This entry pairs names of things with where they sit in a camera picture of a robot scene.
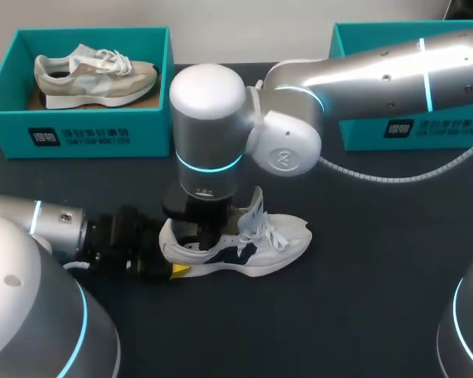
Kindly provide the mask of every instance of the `cardboard box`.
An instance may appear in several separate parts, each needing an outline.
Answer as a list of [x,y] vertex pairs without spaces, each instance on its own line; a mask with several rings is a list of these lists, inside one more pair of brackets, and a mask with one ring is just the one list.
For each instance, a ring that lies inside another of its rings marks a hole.
[[[467,29],[473,29],[473,20],[335,24],[330,57]],[[395,119],[343,120],[340,130],[347,151],[469,148],[473,146],[473,106]]]
[[[153,63],[161,73],[157,91],[121,108],[46,110],[33,74],[35,57],[65,57],[80,43]],[[174,70],[168,28],[18,30],[0,66],[0,147],[7,158],[167,156]]]

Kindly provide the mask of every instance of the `navy blue logo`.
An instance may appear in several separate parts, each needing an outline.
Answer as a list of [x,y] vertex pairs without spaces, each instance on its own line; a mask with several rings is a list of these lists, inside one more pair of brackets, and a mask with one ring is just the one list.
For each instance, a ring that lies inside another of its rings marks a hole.
[[218,252],[210,260],[205,261],[205,264],[214,264],[215,262],[225,262],[226,264],[245,265],[249,258],[258,250],[258,247],[250,243],[242,250],[238,256],[237,246],[228,246]]

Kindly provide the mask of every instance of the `glowing blue light ring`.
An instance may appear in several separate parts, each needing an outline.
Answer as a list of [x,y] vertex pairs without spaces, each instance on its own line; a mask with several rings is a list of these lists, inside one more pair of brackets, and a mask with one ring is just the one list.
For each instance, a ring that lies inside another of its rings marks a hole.
[[[424,42],[424,38],[419,39],[419,48],[421,53],[426,52],[426,44]],[[433,111],[433,98],[431,97],[431,84],[429,82],[429,73],[425,71],[423,73],[424,76],[424,90],[426,91],[426,103],[427,103],[427,111]]]
[[37,201],[35,204],[35,210],[33,211],[33,217],[32,217],[32,225],[30,226],[30,235],[35,234],[35,229],[37,227],[37,218],[39,217],[41,205],[42,205],[42,201]]
[[88,304],[86,303],[86,297],[84,296],[82,287],[80,287],[78,282],[76,282],[76,284],[79,287],[80,296],[82,297],[82,304],[83,304],[83,309],[84,309],[84,314],[82,318],[82,328],[80,329],[79,340],[77,340],[76,347],[73,349],[73,352],[72,352],[72,355],[70,356],[69,361],[66,363],[65,367],[57,375],[56,378],[63,378],[66,375],[66,373],[70,370],[70,368],[73,365],[73,362],[76,360],[76,357],[79,354],[80,348],[82,347],[82,342],[84,341],[84,337],[86,336],[86,328],[88,326]]
[[314,92],[312,92],[310,89],[307,88],[302,88],[302,87],[293,87],[291,85],[281,85],[280,87],[275,88],[276,91],[279,91],[281,89],[290,89],[291,91],[296,91],[296,92],[303,92],[306,93],[307,95],[312,96],[317,100],[317,102],[320,104],[322,108],[322,112],[324,113],[326,110],[324,109],[324,104],[322,103],[321,99],[315,95]]
[[203,172],[203,173],[217,173],[217,172],[222,172],[222,171],[225,171],[226,169],[230,169],[232,168],[234,165],[236,165],[238,163],[238,161],[240,161],[240,159],[242,158],[243,154],[240,155],[233,163],[231,164],[228,164],[227,166],[224,166],[224,167],[221,167],[221,168],[213,168],[213,169],[208,169],[208,168],[198,168],[198,167],[195,167],[193,165],[190,165],[188,163],[186,163],[184,160],[182,160],[181,156],[179,155],[178,152],[175,151],[175,154],[177,155],[177,159],[179,159],[179,161],[185,165],[186,167],[188,167],[189,169],[192,169],[193,171],[197,171],[197,172]]
[[457,293],[459,292],[460,285],[462,284],[462,280],[459,282],[457,286],[456,293],[454,294],[454,301],[453,301],[453,314],[454,314],[454,325],[456,326],[457,335],[459,336],[460,343],[463,344],[464,350],[468,356],[470,356],[471,360],[473,361],[473,353],[471,352],[470,348],[467,346],[466,342],[464,341],[464,337],[460,333],[459,323],[457,322],[457,311],[456,311],[456,304],[457,304]]

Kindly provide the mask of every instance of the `white cable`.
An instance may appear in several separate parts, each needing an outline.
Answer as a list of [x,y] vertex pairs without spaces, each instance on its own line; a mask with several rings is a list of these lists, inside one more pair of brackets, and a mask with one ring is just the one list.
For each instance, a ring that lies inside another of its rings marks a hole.
[[83,262],[83,261],[74,261],[74,262],[67,262],[66,264],[63,265],[63,268],[65,269],[89,269],[89,262]]
[[435,176],[439,176],[442,173],[449,171],[450,169],[458,166],[463,161],[466,161],[468,158],[473,156],[473,147],[464,152],[464,154],[460,155],[456,159],[452,160],[451,162],[443,165],[442,167],[435,169],[434,171],[423,173],[422,175],[418,176],[410,176],[410,177],[379,177],[379,176],[372,176],[372,175],[365,175],[364,173],[359,173],[352,171],[350,169],[346,169],[344,167],[340,167],[330,161],[327,161],[324,157],[319,158],[319,163],[334,169],[335,171],[344,173],[349,176],[353,176],[356,179],[366,180],[366,181],[373,181],[376,183],[416,183],[417,181],[423,181],[427,179],[431,179]]

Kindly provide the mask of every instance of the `white shoelace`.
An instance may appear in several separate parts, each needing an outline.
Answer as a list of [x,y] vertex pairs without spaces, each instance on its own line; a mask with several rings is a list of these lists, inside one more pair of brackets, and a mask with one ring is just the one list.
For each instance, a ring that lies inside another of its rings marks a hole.
[[249,244],[256,239],[265,237],[275,250],[284,250],[289,244],[287,239],[270,223],[270,218],[266,212],[263,214],[263,222],[258,226],[255,232],[250,235],[242,234],[242,236],[246,238],[240,239],[244,244]]
[[114,52],[109,50],[98,50],[96,51],[95,56],[102,58],[103,63],[107,61],[115,63],[113,69],[100,69],[96,71],[97,73],[115,73],[118,76],[124,76],[128,75],[132,71],[132,63],[129,61],[128,57],[119,54],[119,51],[117,50],[114,50]]

